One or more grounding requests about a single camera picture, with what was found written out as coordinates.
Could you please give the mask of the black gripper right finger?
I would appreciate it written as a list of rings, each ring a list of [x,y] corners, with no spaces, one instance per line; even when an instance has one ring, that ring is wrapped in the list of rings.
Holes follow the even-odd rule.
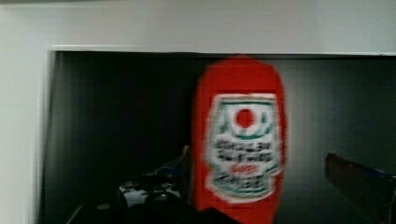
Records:
[[[325,158],[325,175],[373,224],[395,224],[395,174],[329,153]]]

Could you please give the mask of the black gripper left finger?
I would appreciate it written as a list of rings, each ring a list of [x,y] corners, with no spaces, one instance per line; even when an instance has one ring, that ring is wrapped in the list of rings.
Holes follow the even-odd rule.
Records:
[[[209,207],[191,204],[192,155],[181,155],[118,187],[115,202],[84,203],[65,224],[241,224]]]

